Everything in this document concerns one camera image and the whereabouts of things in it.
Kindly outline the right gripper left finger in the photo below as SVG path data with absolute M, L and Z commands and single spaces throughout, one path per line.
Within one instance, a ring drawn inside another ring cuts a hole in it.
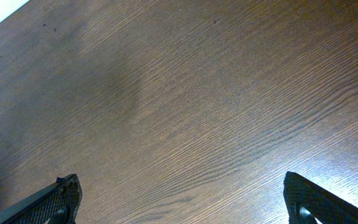
M 82 189 L 76 174 L 56 182 L 0 212 L 0 224 L 75 224 Z

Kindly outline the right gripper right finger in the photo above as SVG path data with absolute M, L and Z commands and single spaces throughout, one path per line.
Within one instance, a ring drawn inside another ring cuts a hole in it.
M 283 196 L 289 223 L 358 223 L 358 208 L 295 172 L 287 172 Z

